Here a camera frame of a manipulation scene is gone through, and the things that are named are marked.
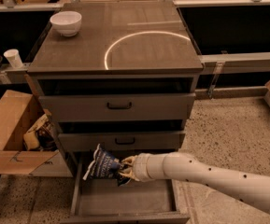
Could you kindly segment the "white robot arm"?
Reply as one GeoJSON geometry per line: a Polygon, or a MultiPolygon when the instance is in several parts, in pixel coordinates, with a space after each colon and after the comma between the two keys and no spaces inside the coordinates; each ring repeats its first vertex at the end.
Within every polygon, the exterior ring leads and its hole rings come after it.
{"type": "Polygon", "coordinates": [[[209,186],[270,215],[270,176],[223,169],[184,152],[141,153],[122,161],[120,174],[135,181],[172,179],[209,186]]]}

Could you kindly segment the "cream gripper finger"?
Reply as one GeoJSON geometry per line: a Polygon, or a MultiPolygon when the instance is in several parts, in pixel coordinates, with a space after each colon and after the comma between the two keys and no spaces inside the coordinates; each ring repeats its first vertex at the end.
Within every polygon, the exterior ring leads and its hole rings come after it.
{"type": "Polygon", "coordinates": [[[131,178],[135,181],[139,181],[139,178],[137,176],[137,174],[135,173],[135,171],[131,168],[128,168],[128,169],[124,169],[124,170],[121,170],[120,171],[120,174],[124,177],[127,177],[127,178],[131,178]]]}
{"type": "Polygon", "coordinates": [[[122,163],[123,165],[127,165],[127,166],[132,167],[132,166],[134,165],[134,163],[135,163],[135,159],[136,159],[136,155],[134,155],[134,156],[129,156],[129,157],[123,159],[123,160],[121,161],[121,163],[122,163]]]}

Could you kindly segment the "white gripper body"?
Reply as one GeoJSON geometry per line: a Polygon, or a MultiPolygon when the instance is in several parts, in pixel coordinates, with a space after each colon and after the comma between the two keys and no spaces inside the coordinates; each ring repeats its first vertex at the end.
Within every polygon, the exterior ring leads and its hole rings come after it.
{"type": "Polygon", "coordinates": [[[134,161],[133,174],[136,181],[150,182],[164,179],[164,154],[141,153],[134,161]]]}

